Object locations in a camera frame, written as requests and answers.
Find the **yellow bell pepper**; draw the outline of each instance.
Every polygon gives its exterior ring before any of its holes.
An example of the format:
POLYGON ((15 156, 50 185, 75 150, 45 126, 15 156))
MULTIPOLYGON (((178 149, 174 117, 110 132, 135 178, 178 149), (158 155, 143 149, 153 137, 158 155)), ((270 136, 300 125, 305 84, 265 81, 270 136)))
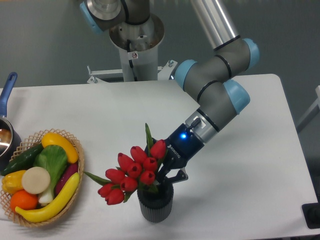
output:
POLYGON ((25 174, 26 170, 15 171, 7 174, 2 178, 2 189, 6 193, 15 194, 16 192, 23 190, 22 187, 22 176, 25 174))

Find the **red tulip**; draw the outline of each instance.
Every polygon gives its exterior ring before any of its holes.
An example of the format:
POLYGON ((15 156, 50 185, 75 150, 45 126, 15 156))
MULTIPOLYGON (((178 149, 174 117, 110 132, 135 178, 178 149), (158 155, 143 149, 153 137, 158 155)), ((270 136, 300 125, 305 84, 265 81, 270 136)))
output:
POLYGON ((123 202, 125 200, 125 194, 119 188, 112 189, 108 196, 106 196, 105 201, 108 205, 115 205, 123 202))
POLYGON ((148 157, 143 163, 143 168, 155 172, 158 169, 157 160, 154 157, 148 157))
POLYGON ((125 173, 121 170, 110 168, 105 171, 105 176, 112 181, 114 184, 120 184, 125 178, 125 173))
POLYGON ((140 176, 140 182, 145 185, 151 185, 155 181, 156 175, 153 171, 144 171, 140 176))
POLYGON ((134 161, 131 159, 131 157, 129 157, 123 153, 119 153, 118 154, 118 163, 119 163, 121 170, 126 173, 126 172, 128 172, 129 166, 131 164, 133 164, 134 161))
POLYGON ((101 187, 99 190, 98 190, 98 194, 105 198, 106 196, 109 195, 109 193, 112 191, 111 187, 113 186, 114 184, 112 183, 107 183, 106 185, 104 185, 103 187, 101 187))
POLYGON ((148 155, 139 146, 133 146, 130 150, 131 156, 136 163, 143 164, 148 155))
POLYGON ((141 172, 142 172, 142 166, 141 166, 141 164, 136 163, 136 162, 132 163, 130 165, 130 167, 128 168, 129 177, 134 178, 134 179, 139 177, 141 172))
POLYGON ((124 192, 133 192, 137 189, 137 187, 137 180, 129 176, 125 177, 120 183, 120 188, 124 192))
POLYGON ((164 140, 157 141, 150 149, 151 155, 156 159, 162 159, 166 154, 166 143, 164 140))

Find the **eggplant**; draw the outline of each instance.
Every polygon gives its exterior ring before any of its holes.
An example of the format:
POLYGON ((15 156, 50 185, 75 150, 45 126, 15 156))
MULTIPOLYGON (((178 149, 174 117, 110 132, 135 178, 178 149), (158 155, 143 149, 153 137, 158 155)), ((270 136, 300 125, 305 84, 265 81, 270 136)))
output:
POLYGON ((62 190, 62 188, 64 187, 64 185, 68 181, 68 179, 73 174, 75 174, 77 172, 78 172, 78 163, 77 162, 73 163, 67 167, 67 169, 63 173, 62 177, 60 178, 60 180, 58 181, 58 183, 55 186, 54 193, 56 196, 60 193, 60 191, 62 190))

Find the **orange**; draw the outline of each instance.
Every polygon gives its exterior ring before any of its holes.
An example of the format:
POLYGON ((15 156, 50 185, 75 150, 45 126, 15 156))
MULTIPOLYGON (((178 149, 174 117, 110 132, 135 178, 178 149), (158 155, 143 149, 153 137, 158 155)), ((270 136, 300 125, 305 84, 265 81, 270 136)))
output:
POLYGON ((23 210, 33 210, 36 209, 38 205, 37 195, 30 194, 25 190, 17 191, 11 197, 10 208, 16 213, 16 207, 22 208, 23 210))

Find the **woven basket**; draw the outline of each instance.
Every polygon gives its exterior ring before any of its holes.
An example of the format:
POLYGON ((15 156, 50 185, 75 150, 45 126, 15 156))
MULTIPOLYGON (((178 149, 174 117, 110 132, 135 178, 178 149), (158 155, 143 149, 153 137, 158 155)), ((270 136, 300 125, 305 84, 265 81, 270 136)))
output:
POLYGON ((0 204, 2 205, 2 208, 4 209, 4 214, 6 216, 8 216, 8 218, 10 220, 12 220, 14 223, 20 224, 21 226, 24 226, 24 227, 29 227, 29 228, 40 227, 40 226, 44 226, 44 225, 50 224, 50 223, 56 221, 57 219, 59 219, 72 206, 73 202, 75 201, 75 199, 76 199, 76 197, 78 195, 78 192, 79 192, 79 189, 80 189, 80 185, 81 185, 81 182, 82 182, 82 178, 83 178, 83 174, 84 174, 84 168, 85 168, 84 151, 83 151, 83 148, 82 148, 81 143, 79 142, 79 140, 77 140, 77 138, 74 135, 72 135, 71 133, 69 133, 69 132, 67 132, 65 130, 51 129, 51 130, 44 130, 44 131, 36 132, 34 135, 30 135, 28 138, 26 138, 24 140, 24 142, 22 142, 20 144, 20 146, 18 146, 16 148, 16 151, 13 153, 13 156, 11 157, 11 160, 13 160, 16 156, 18 156, 19 154, 21 154, 25 150, 29 149, 30 147, 40 144, 42 137, 46 133, 49 133, 49 132, 60 134, 61 136, 65 137, 70 143, 72 143, 73 146, 76 148, 77 153, 79 155, 78 172, 79 172, 79 175, 80 175, 80 182, 79 182, 79 185, 78 185, 74 195, 72 196, 71 200, 64 207, 64 209, 60 213, 58 213, 58 215, 54 216, 53 218, 51 218, 51 219, 49 219, 47 221, 42 221, 42 222, 38 222, 38 223, 29 222, 29 221, 25 220, 19 214, 14 213, 10 208, 11 195, 9 193, 4 192, 3 190, 1 190, 0 191, 0 204))

